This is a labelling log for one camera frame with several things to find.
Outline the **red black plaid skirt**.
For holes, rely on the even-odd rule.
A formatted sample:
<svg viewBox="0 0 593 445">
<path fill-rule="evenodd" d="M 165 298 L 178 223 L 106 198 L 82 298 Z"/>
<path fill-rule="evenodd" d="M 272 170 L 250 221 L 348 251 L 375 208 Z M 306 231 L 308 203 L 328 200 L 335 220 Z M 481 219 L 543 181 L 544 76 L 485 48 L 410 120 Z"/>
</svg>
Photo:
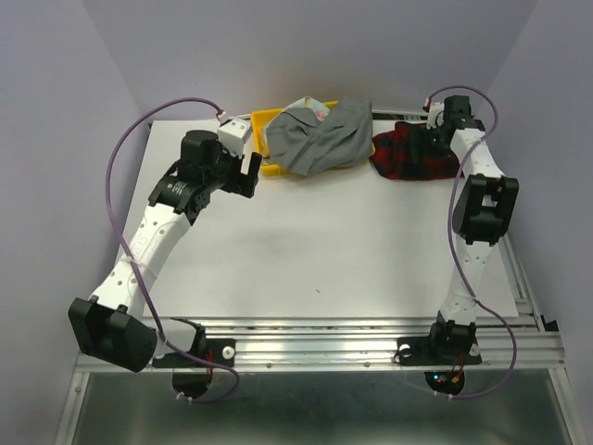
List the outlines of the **red black plaid skirt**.
<svg viewBox="0 0 593 445">
<path fill-rule="evenodd" d="M 398 121 L 394 129 L 372 138 L 374 152 L 370 163 L 380 176 L 399 181 L 433 181 L 454 178 L 460 166 L 457 156 L 413 162 L 410 155 L 408 125 Z"/>
</svg>

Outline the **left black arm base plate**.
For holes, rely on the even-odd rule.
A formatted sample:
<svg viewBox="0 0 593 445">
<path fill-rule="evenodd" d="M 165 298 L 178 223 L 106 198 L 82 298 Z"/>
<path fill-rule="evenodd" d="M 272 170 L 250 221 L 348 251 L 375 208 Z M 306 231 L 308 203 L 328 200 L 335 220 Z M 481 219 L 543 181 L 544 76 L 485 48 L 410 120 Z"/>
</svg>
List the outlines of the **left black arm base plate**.
<svg viewBox="0 0 593 445">
<path fill-rule="evenodd" d="M 236 340 L 231 337 L 212 337 L 207 328 L 190 319 L 173 317 L 163 322 L 166 339 L 181 352 L 173 349 L 168 343 L 158 340 L 151 365 L 155 368 L 190 368 L 202 367 L 202 364 L 191 359 L 197 357 L 204 362 L 233 367 Z"/>
</svg>

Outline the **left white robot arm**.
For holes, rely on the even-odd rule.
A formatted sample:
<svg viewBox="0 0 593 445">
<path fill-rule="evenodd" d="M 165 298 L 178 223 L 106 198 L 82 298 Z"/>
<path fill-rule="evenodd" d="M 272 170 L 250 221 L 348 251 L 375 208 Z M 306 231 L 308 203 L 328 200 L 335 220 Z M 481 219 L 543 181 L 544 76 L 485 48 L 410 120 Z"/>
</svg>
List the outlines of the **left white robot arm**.
<svg viewBox="0 0 593 445">
<path fill-rule="evenodd" d="M 261 155 L 252 154 L 248 170 L 242 170 L 251 133 L 248 122 L 233 119 L 215 132 L 185 134 L 179 159 L 150 193 L 142 220 L 111 272 L 88 299 L 75 299 L 69 307 L 82 353 L 133 372 L 156 356 L 165 342 L 141 320 L 144 293 L 215 191 L 254 196 Z"/>
</svg>

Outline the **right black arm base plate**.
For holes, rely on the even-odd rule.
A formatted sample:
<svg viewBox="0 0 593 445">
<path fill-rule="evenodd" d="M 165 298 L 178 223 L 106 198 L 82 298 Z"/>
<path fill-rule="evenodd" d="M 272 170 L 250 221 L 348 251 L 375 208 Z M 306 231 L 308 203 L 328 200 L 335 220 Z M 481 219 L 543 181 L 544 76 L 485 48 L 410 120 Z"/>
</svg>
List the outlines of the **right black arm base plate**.
<svg viewBox="0 0 593 445">
<path fill-rule="evenodd" d="M 399 337 L 394 357 L 402 366 L 479 365 L 483 362 L 480 354 L 473 356 L 462 347 L 435 342 L 430 337 Z"/>
</svg>

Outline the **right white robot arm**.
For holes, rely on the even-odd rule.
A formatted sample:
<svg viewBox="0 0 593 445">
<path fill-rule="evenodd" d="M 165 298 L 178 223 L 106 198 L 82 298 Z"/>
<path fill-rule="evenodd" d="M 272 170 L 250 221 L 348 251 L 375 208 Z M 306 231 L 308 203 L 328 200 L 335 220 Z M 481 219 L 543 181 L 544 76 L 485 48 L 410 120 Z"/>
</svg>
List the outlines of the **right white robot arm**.
<svg viewBox="0 0 593 445">
<path fill-rule="evenodd" d="M 481 361 L 476 339 L 477 290 L 488 257 L 507 233 L 520 189 L 495 162 L 490 132 L 466 95 L 427 99 L 429 146 L 449 149 L 460 163 L 448 205 L 448 243 L 455 269 L 448 293 L 425 337 L 398 342 L 403 365 L 464 365 Z"/>
</svg>

